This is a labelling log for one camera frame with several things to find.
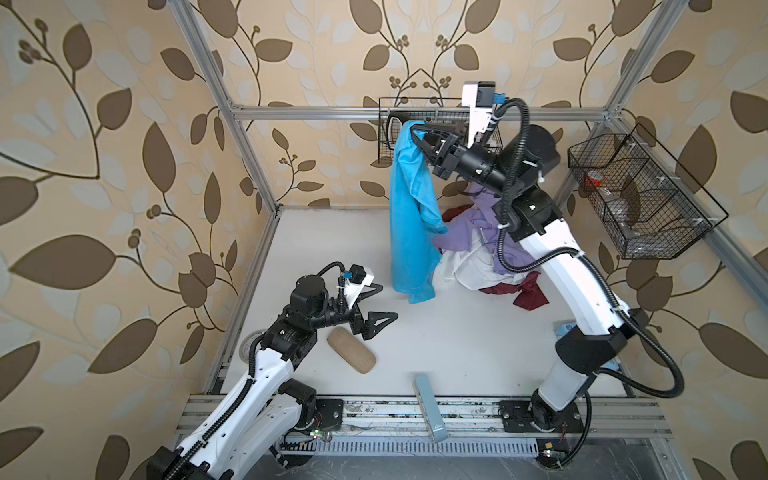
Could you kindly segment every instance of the wooden block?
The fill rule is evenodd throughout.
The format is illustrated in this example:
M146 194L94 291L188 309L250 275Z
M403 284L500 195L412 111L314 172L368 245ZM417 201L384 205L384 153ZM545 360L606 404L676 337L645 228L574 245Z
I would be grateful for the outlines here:
M360 373L370 372L376 364L376 357L368 350L368 347L355 338L349 330L341 326L337 326L328 335L328 345L331 345L331 348L341 355L341 358L345 359Z

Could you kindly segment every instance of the metal rail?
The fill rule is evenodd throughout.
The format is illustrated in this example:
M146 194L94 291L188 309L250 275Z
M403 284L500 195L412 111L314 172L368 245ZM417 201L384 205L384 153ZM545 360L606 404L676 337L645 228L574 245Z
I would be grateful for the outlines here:
M441 111L460 112L467 108L383 108L384 111ZM379 109L370 107L233 107L232 113L237 120L341 120L367 121L378 120ZM607 112L603 108L531 108L532 121L603 121ZM520 114L510 111L503 121L519 121Z

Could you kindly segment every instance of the wall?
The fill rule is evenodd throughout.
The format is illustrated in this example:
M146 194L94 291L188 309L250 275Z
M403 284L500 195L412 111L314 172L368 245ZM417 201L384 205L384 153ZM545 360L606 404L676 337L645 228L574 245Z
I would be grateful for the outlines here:
M651 0L617 3L191 2L236 103L376 106L380 97L392 96L408 106L415 103L413 96L432 98L427 105L455 106L457 100L445 98L461 96L464 81L494 80L497 91L535 107L605 103L658 6ZM276 197L290 188L292 177L313 182L281 202L387 205L389 162L376 161L377 126L332 121L246 126ZM285 152L273 141L274 128L289 141L291 154L315 161L315 169L295 174L281 164ZM438 196L446 184L435 181ZM463 203L460 196L440 201Z
M637 117L680 156L730 213L720 228L768 266L768 4L689 6L625 115ZM617 260L581 195L571 197L568 212L579 244L622 298L649 313L649 331L683 370L684 394L662 406L694 478L768 478L766 312L704 242L675 260ZM638 341L630 341L621 358L635 379L655 388L671 385L668 369Z
M2 478L169 442L266 223L163 4L0 1Z

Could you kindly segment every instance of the mounting plate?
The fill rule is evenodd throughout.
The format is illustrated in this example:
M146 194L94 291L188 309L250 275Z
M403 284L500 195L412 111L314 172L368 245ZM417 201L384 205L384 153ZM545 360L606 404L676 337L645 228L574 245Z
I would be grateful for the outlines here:
M531 415L528 413L529 403L528 400L502 400L498 403L498 414L502 418L505 432L541 434L541 431L531 425ZM572 402L566 407L564 415L566 433L582 433L584 431L584 423L581 421L581 415L575 403ZM561 433L559 431L551 432L552 435L561 435Z

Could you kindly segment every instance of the vent grille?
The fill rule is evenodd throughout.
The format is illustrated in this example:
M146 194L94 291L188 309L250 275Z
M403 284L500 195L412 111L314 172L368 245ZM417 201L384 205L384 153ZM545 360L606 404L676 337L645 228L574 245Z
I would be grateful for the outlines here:
M449 457L535 457L536 439L448 439L434 443L427 437L402 439L397 437L335 437L330 442L312 443L284 449L291 455L344 456L449 456Z

